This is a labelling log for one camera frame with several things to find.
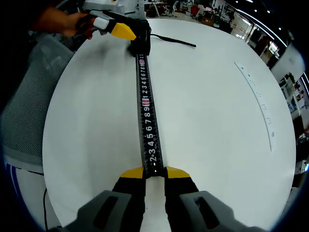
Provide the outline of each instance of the round table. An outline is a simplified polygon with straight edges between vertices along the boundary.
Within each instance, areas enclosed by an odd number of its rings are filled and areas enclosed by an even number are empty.
[[[270,229],[295,170],[292,119],[274,76],[244,41],[223,31],[179,20],[149,23],[152,33],[197,45],[151,38],[148,60],[164,165],[188,172],[199,190],[231,207],[236,220]],[[121,173],[142,166],[135,58],[128,44],[95,33],[67,65],[50,102],[43,169],[63,226],[82,205],[112,190]],[[277,135],[272,151],[261,109],[234,62],[254,76],[267,102]],[[142,231],[169,231],[168,223],[148,219],[167,222],[162,179],[147,180]]]

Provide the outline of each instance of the gray mesh chair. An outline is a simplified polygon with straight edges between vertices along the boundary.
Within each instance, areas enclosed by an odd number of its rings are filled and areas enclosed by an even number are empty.
[[[72,56],[51,35],[33,48],[28,71],[1,117],[4,159],[10,165],[43,173],[45,118],[58,80]]]

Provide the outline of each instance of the measuring tape blade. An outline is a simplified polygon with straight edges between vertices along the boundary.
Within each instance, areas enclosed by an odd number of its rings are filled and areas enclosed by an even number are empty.
[[[140,149],[146,178],[163,176],[164,166],[149,67],[145,54],[136,54]]]

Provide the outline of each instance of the human arm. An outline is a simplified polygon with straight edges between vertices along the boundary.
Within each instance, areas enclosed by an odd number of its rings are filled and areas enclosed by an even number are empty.
[[[67,14],[58,10],[54,6],[46,7],[37,19],[30,25],[33,31],[47,32],[47,33],[60,33],[64,36],[74,36],[77,32],[75,25],[77,21],[86,16],[86,13],[77,12],[74,14]],[[88,22],[89,27],[85,32],[87,38],[91,39],[91,28],[94,18]]]

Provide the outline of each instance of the white ruler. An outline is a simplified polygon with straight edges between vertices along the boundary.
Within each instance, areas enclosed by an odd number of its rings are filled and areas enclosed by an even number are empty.
[[[265,99],[263,98],[263,94],[261,93],[258,84],[254,81],[254,77],[252,77],[252,75],[248,74],[247,70],[241,64],[235,63],[235,65],[240,70],[242,75],[245,77],[245,79],[248,82],[253,94],[255,95],[257,102],[259,103],[259,106],[260,106],[260,109],[262,111],[264,121],[265,121],[265,124],[266,124],[267,132],[268,132],[270,150],[273,151],[274,150],[274,144],[275,144],[275,131],[274,131],[273,126],[272,126],[270,113],[269,113],[267,104],[265,102]]]

